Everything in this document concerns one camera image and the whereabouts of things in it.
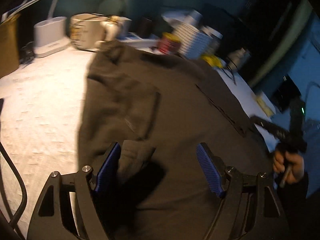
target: white textured fabric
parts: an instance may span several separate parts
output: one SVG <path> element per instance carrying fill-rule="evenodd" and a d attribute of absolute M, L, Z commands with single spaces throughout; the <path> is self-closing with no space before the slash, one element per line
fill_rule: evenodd
<path fill-rule="evenodd" d="M 24 236 L 39 194 L 52 171 L 77 171 L 77 131 L 80 125 L 86 73 L 92 52 L 72 49 L 37 58 L 0 79 L 1 142 L 27 189 L 27 207 L 18 223 Z M 20 186 L 0 157 L 6 196 L 14 213 Z M 5 210 L 2 201 L 0 209 Z"/>

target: bottle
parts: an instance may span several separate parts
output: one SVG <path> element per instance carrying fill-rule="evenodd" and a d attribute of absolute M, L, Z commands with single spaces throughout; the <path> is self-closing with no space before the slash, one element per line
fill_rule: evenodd
<path fill-rule="evenodd" d="M 248 50 L 238 49 L 228 55 L 227 58 L 230 60 L 228 65 L 232 71 L 238 71 L 250 57 Z"/>

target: brown cloth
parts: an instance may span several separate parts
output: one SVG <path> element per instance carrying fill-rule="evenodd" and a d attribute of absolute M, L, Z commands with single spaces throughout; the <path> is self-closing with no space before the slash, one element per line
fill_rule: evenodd
<path fill-rule="evenodd" d="M 209 191 L 196 145 L 206 142 L 226 165 L 257 174 L 271 171 L 262 136 L 204 61 L 153 55 L 118 41 L 101 50 L 88 73 L 79 167 L 112 141 L 147 139 L 156 148 L 150 164 L 114 194 L 118 205 L 101 208 L 106 223 L 116 240 L 202 239 L 219 199 Z"/>
<path fill-rule="evenodd" d="M 118 162 L 117 178 L 120 184 L 137 174 L 148 165 L 155 148 L 145 141 L 125 140 Z"/>

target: red can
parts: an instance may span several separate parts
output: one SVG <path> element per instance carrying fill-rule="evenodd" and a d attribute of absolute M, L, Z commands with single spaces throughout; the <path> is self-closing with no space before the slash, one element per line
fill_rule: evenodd
<path fill-rule="evenodd" d="M 174 54 L 181 46 L 178 36 L 171 33 L 163 33 L 162 39 L 158 43 L 158 50 L 163 54 Z"/>

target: metal screw head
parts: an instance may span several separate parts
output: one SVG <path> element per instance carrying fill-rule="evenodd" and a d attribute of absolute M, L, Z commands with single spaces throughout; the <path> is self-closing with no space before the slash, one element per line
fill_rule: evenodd
<path fill-rule="evenodd" d="M 268 174 L 267 174 L 266 172 L 260 174 L 260 177 L 262 177 L 262 178 L 264 178 L 264 179 L 265 179 L 267 176 L 268 176 Z"/>
<path fill-rule="evenodd" d="M 233 167 L 228 167 L 227 172 L 230 173 L 233 170 Z"/>
<path fill-rule="evenodd" d="M 90 170 L 91 170 L 91 167 L 89 165 L 86 165 L 86 166 L 82 167 L 82 171 L 84 171 L 84 172 L 88 172 Z"/>
<path fill-rule="evenodd" d="M 57 177 L 57 175 L 59 174 L 59 172 L 58 171 L 53 171 L 53 172 L 51 172 L 50 173 L 50 177 Z"/>

